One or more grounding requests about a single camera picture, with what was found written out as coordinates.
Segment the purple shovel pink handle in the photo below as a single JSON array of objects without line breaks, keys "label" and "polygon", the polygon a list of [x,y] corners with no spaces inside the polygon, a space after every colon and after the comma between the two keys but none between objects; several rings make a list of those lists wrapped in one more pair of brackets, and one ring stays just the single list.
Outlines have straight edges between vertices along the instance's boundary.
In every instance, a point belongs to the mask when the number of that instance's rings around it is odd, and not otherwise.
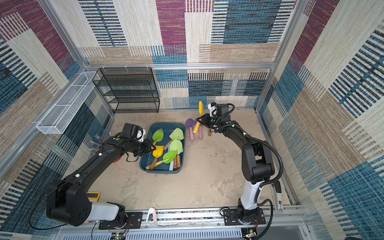
[{"label": "purple shovel pink handle", "polygon": [[195,140],[194,133],[193,133],[195,125],[196,125],[196,121],[194,119],[191,119],[191,118],[187,119],[186,127],[189,128],[189,131],[190,131],[190,141],[191,142],[193,142]]},{"label": "purple shovel pink handle", "polygon": [[198,119],[195,119],[196,120],[196,125],[195,125],[195,129],[198,131],[198,134],[199,134],[199,139],[202,140],[204,137],[203,137],[203,129],[202,129],[202,126],[199,125],[199,127],[197,128],[197,124],[199,123],[198,122]]}]

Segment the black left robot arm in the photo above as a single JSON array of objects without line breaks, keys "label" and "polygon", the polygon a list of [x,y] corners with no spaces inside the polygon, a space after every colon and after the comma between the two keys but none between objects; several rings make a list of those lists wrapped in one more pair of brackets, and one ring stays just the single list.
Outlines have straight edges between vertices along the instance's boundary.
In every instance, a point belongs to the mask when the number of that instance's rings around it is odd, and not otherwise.
[{"label": "black left robot arm", "polygon": [[92,203],[87,197],[87,192],[96,179],[125,153],[142,157],[153,152],[155,148],[148,139],[140,142],[119,136],[108,138],[99,151],[79,169],[62,180],[53,180],[48,185],[47,217],[75,227],[92,221],[108,222],[118,228],[125,226],[128,218],[124,206]]}]

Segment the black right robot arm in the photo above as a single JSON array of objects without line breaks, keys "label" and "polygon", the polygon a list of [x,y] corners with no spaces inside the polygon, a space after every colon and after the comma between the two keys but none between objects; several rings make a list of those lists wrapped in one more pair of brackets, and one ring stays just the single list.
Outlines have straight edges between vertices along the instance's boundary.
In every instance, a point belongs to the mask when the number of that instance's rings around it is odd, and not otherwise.
[{"label": "black right robot arm", "polygon": [[279,153],[266,141],[249,135],[236,121],[221,121],[205,114],[198,123],[232,140],[241,149],[241,168],[246,185],[239,199],[237,215],[240,223],[248,224],[261,216],[259,203],[264,186],[277,182],[283,174]]}]

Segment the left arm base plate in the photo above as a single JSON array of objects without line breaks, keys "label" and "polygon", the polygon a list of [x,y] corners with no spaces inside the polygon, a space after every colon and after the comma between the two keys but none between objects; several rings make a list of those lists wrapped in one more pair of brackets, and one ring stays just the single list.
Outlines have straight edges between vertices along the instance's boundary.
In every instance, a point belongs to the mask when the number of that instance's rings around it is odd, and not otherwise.
[{"label": "left arm base plate", "polygon": [[113,221],[101,221],[99,224],[99,230],[128,230],[128,229],[139,229],[142,222],[142,212],[126,212],[126,218],[123,223]]}]

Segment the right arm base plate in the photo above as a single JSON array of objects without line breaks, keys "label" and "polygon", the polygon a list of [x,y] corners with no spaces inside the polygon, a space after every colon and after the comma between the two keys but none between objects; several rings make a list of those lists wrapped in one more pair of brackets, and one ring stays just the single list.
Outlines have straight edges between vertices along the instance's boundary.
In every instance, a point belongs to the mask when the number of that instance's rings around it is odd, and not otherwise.
[{"label": "right arm base plate", "polygon": [[220,215],[224,218],[225,226],[266,224],[265,214],[261,208],[251,210],[250,216],[242,213],[242,218],[237,209],[222,208]]}]

